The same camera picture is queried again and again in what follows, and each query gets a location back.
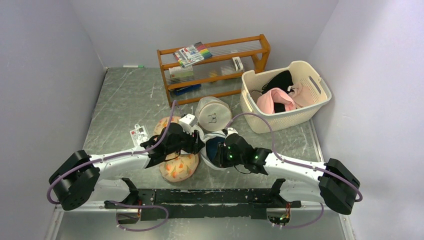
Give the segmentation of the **white mesh laundry bag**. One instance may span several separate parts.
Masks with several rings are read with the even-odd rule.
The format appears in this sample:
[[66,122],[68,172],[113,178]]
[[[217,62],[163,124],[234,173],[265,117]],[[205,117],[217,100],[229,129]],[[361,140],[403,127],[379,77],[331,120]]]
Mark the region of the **white mesh laundry bag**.
[[223,171],[226,169],[226,167],[221,167],[218,163],[214,163],[215,157],[218,153],[218,144],[223,143],[227,136],[224,131],[218,130],[205,134],[198,125],[195,125],[193,129],[199,131],[200,140],[205,144],[199,152],[200,157],[205,164],[216,171]]

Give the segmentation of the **pink bra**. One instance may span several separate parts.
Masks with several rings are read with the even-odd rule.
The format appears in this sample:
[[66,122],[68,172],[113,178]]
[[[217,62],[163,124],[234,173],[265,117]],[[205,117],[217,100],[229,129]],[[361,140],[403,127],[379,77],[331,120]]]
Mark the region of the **pink bra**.
[[282,89],[275,87],[262,94],[256,105],[264,114],[277,114],[296,109],[294,100]]

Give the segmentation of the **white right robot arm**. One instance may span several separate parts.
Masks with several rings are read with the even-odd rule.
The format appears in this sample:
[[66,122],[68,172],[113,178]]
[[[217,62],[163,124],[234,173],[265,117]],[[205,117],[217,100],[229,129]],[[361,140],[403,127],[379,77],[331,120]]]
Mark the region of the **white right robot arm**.
[[253,147],[233,133],[206,141],[205,161],[217,170],[241,165],[252,174],[284,179],[280,188],[270,193],[270,202],[282,207],[287,202],[307,201],[325,204],[331,210],[349,215],[357,201],[360,181],[339,160],[308,162],[271,149]]

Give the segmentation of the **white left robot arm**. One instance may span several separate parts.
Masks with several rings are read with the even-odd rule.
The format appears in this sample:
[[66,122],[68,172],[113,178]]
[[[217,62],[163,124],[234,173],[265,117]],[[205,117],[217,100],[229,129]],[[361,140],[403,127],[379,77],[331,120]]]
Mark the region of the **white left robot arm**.
[[65,211],[99,201],[132,208],[139,200],[136,186],[126,178],[111,177],[172,161],[172,154],[196,155],[205,147],[204,135],[197,125],[172,122],[159,136],[131,149],[100,155],[78,150],[49,178],[47,200]]

